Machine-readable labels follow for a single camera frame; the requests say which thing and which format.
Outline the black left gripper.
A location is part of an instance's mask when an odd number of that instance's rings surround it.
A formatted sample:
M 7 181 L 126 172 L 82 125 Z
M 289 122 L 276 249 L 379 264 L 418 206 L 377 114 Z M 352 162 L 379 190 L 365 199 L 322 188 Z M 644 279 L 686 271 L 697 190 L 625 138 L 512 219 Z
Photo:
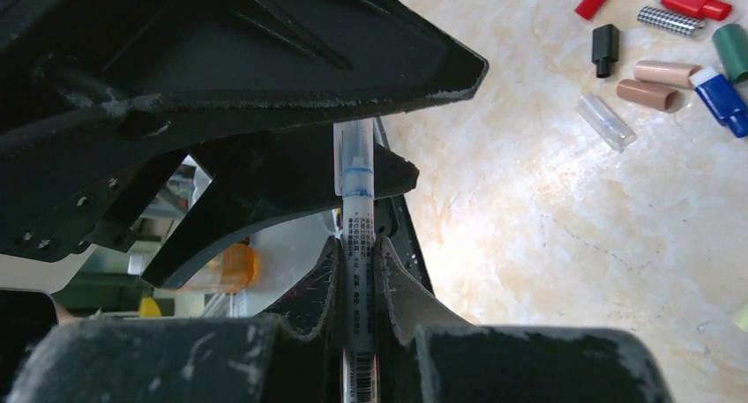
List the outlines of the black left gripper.
M 175 173 L 186 152 L 156 156 L 72 193 L 39 200 L 1 193 L 1 254 L 55 263 L 92 244 L 128 250 L 131 230 Z

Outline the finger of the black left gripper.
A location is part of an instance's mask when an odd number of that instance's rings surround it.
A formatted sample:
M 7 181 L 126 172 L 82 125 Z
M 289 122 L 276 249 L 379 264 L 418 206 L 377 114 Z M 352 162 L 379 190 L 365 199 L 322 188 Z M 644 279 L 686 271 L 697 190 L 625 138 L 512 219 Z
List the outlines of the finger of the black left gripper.
M 488 68 L 398 0 L 1 0 L 1 169 L 466 101 Z
M 142 272 L 157 288 L 182 287 L 260 230 L 341 205 L 331 125 L 217 139 L 193 146 L 190 156 L 212 181 Z

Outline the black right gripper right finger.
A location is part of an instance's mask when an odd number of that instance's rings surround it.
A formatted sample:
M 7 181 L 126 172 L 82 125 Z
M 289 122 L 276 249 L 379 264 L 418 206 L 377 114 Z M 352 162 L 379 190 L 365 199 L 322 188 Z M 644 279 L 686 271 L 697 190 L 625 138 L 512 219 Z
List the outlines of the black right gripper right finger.
M 374 246 L 384 402 L 669 402 L 642 341 L 609 328 L 472 325 Z

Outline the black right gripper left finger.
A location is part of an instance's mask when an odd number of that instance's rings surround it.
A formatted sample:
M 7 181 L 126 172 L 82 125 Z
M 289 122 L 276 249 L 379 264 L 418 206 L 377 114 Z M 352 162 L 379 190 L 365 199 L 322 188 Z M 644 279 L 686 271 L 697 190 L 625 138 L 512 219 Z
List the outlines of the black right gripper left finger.
M 333 320 L 342 249 L 254 317 L 84 319 L 20 364 L 10 402 L 336 402 Z

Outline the white pen with blue end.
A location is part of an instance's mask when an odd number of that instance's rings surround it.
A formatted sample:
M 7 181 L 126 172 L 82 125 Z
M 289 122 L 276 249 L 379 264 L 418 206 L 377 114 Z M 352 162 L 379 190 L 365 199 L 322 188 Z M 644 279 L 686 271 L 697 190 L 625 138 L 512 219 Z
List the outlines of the white pen with blue end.
M 378 401 L 374 338 L 374 120 L 333 126 L 335 191 L 342 198 L 345 339 L 342 393 L 345 402 Z

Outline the clear pen cap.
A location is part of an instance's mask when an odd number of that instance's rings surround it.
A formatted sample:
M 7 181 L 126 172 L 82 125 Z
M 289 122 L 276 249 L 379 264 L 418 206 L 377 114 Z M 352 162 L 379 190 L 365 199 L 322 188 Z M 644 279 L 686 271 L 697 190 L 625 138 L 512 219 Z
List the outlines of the clear pen cap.
M 612 150 L 622 153 L 638 137 L 626 122 L 593 93 L 581 95 L 576 110 Z

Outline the brown pen cap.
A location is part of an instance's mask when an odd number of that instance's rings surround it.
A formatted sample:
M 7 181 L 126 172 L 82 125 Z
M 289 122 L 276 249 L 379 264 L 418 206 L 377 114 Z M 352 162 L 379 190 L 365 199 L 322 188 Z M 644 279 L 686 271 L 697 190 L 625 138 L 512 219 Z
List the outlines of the brown pen cap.
M 659 111 L 669 111 L 675 104 L 679 91 L 654 83 L 622 79 L 617 84 L 616 94 L 624 101 Z

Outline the black pen cap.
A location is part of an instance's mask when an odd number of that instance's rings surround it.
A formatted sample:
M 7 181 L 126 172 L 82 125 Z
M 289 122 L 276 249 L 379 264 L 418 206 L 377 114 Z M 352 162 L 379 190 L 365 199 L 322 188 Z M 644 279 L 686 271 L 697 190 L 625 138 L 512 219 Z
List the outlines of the black pen cap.
M 619 60 L 619 30 L 613 24 L 592 31 L 591 62 L 597 78 L 608 78 Z

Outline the beige pen cap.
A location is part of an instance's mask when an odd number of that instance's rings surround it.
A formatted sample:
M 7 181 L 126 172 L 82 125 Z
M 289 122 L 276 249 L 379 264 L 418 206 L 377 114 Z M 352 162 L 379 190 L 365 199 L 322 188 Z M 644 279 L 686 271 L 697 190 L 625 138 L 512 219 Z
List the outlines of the beige pen cap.
M 642 82 L 692 89 L 690 78 L 701 69 L 700 65 L 691 63 L 641 60 L 635 64 L 633 75 Z

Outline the blue pen cap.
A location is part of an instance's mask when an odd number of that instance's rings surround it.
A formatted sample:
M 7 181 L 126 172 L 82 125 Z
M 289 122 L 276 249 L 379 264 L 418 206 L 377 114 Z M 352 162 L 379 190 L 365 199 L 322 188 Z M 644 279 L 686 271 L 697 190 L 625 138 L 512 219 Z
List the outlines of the blue pen cap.
M 747 137 L 747 104 L 724 75 L 707 66 L 693 73 L 689 81 L 718 124 L 736 138 Z

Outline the checkered pen cap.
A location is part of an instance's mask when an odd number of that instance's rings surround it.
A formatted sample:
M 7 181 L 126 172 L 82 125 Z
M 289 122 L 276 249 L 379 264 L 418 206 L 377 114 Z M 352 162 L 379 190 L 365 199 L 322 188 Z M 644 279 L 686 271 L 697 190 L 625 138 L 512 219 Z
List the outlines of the checkered pen cap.
M 637 20 L 643 25 L 689 38 L 698 37 L 707 26 L 705 20 L 653 6 L 642 7 L 637 14 Z

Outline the green pen cap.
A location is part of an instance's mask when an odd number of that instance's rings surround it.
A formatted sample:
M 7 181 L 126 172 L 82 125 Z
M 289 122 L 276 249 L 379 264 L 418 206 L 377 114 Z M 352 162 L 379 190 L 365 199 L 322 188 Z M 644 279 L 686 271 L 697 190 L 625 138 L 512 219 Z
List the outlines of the green pen cap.
M 747 31 L 739 24 L 715 30 L 712 42 L 729 79 L 740 84 L 747 80 Z

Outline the small red pen cap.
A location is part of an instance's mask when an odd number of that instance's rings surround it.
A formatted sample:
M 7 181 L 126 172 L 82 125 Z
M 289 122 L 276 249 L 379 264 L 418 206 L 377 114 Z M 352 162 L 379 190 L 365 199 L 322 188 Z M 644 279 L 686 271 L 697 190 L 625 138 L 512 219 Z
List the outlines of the small red pen cap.
M 695 19 L 725 20 L 733 10 L 722 0 L 655 0 L 664 8 Z

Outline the white pen with light-green cap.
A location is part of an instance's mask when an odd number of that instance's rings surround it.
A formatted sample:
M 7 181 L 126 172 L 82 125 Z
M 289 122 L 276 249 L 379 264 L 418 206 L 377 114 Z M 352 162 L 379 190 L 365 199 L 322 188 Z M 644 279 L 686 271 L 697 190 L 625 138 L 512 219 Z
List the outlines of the white pen with light-green cap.
M 748 332 L 748 303 L 731 316 L 732 322 L 744 332 Z

